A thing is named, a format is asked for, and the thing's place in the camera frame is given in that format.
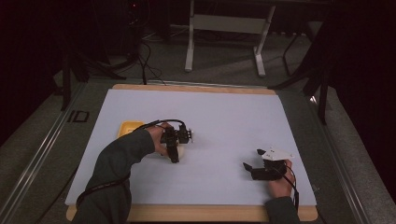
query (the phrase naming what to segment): hand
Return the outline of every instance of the hand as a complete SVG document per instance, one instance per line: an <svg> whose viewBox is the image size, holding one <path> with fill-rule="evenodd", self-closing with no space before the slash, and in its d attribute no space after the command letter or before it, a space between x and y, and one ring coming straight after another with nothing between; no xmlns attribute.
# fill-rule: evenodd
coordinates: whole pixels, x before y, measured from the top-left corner
<svg viewBox="0 0 396 224"><path fill-rule="evenodd" d="M152 126L146 129L151 135L152 141L154 142L155 151L163 156L168 156L166 147L164 147L161 144L161 136L163 136L163 129L166 127L171 127L171 125L164 122L161 125Z"/></svg>
<svg viewBox="0 0 396 224"><path fill-rule="evenodd" d="M287 166L289 166L289 168L291 168L292 165L291 161L285 160L285 163ZM287 171L285 173L285 176L291 181L291 183L294 183L295 178L294 175L291 174L291 170L289 168L286 168ZM274 198L280 198L285 196L290 197L291 195L292 186L283 177L278 180L269 181L268 187Z"/></svg>

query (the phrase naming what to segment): person's arm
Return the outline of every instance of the person's arm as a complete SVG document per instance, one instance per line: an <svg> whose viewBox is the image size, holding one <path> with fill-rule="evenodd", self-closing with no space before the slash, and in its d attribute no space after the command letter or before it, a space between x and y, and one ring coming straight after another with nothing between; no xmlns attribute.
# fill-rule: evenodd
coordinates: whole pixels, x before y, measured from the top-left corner
<svg viewBox="0 0 396 224"><path fill-rule="evenodd" d="M133 164L154 151L166 155L166 148L160 144L162 133L160 127L137 130L109 144L100 153L86 189L123 179ZM117 186L84 197L72 223L124 223L130 209L131 191L129 178L126 178Z"/></svg>
<svg viewBox="0 0 396 224"><path fill-rule="evenodd" d="M286 161L286 165L291 168L291 161ZM294 183L295 178L291 174L290 169L287 170L285 176ZM272 224L298 224L301 223L291 200L292 186L284 178L269 181L269 190L274 199L265 203L270 223Z"/></svg>

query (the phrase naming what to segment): gray sleeve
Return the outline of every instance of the gray sleeve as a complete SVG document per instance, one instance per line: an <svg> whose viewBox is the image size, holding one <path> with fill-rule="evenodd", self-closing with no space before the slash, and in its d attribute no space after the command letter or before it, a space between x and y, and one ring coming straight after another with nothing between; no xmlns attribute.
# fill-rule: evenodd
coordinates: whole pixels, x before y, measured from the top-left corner
<svg viewBox="0 0 396 224"><path fill-rule="evenodd" d="M272 224L301 223L291 197L275 198L265 204Z"/></svg>
<svg viewBox="0 0 396 224"><path fill-rule="evenodd" d="M133 164L155 151L146 130L128 133L109 144L96 161L86 189L127 176ZM125 223L131 209L129 181L84 198L72 223Z"/></svg>

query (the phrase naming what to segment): white board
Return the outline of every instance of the white board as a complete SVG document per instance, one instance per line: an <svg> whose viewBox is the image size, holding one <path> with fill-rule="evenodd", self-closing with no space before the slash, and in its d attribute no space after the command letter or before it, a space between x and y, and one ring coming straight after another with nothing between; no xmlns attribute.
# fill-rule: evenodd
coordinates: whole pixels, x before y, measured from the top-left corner
<svg viewBox="0 0 396 224"><path fill-rule="evenodd" d="M242 162L261 168L257 148L277 147L295 156L300 205L316 205L278 96L135 90L108 91L65 203L76 203L97 156L125 120L157 119L183 120L194 143L184 146L179 163L153 153L133 165L132 203L261 205L271 198L266 182L252 180Z"/></svg>

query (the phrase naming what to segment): yellow container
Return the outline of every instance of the yellow container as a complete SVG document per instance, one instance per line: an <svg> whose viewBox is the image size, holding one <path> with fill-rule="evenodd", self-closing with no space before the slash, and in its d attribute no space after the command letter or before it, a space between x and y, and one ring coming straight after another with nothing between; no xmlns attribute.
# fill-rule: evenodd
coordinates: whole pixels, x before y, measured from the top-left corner
<svg viewBox="0 0 396 224"><path fill-rule="evenodd" d="M145 124L145 123L140 120L126 120L126 121L124 121L120 126L119 137L121 137L127 133L133 132L136 128L142 126L143 124Z"/></svg>

